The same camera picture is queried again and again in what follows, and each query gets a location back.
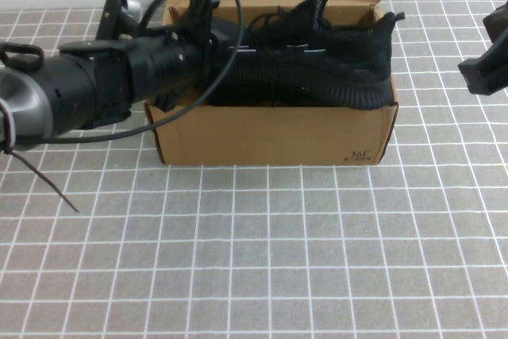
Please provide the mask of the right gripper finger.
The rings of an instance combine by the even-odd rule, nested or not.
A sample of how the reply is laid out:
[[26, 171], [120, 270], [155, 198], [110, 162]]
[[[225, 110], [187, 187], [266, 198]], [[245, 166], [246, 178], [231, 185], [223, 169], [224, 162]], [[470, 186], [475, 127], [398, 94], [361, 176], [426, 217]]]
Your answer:
[[493, 12], [483, 19], [483, 25], [487, 31], [487, 35], [492, 43], [494, 43], [507, 29], [508, 25], [508, 2], [497, 7]]
[[490, 96], [507, 88], [507, 45], [493, 44], [478, 58], [467, 59], [458, 65], [474, 95]]

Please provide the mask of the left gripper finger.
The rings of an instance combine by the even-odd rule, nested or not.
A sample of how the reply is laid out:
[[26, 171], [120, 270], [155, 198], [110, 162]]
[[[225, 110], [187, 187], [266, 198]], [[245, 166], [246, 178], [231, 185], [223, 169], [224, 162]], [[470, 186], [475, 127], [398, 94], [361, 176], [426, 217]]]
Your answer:
[[[210, 58], [210, 71], [204, 84], [204, 90], [208, 90], [216, 78], [224, 71], [226, 64], [230, 61], [231, 51], [216, 51]], [[238, 56], [230, 66], [228, 72], [224, 75], [221, 83], [217, 86], [217, 91], [239, 91], [241, 88], [240, 67], [242, 57]]]
[[240, 42], [240, 52], [253, 52], [253, 28], [240, 26], [237, 23], [214, 17], [211, 22], [211, 41], [213, 52], [232, 50]]

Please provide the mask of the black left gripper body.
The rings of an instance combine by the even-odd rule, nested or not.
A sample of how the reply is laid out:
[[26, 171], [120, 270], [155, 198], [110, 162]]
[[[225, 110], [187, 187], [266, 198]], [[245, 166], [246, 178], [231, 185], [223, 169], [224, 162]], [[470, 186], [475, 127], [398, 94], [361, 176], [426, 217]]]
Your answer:
[[219, 0], [190, 0], [179, 22], [157, 29], [148, 23], [166, 0], [154, 0], [135, 29], [129, 48], [133, 102], [166, 94], [178, 98], [207, 77], [211, 22]]

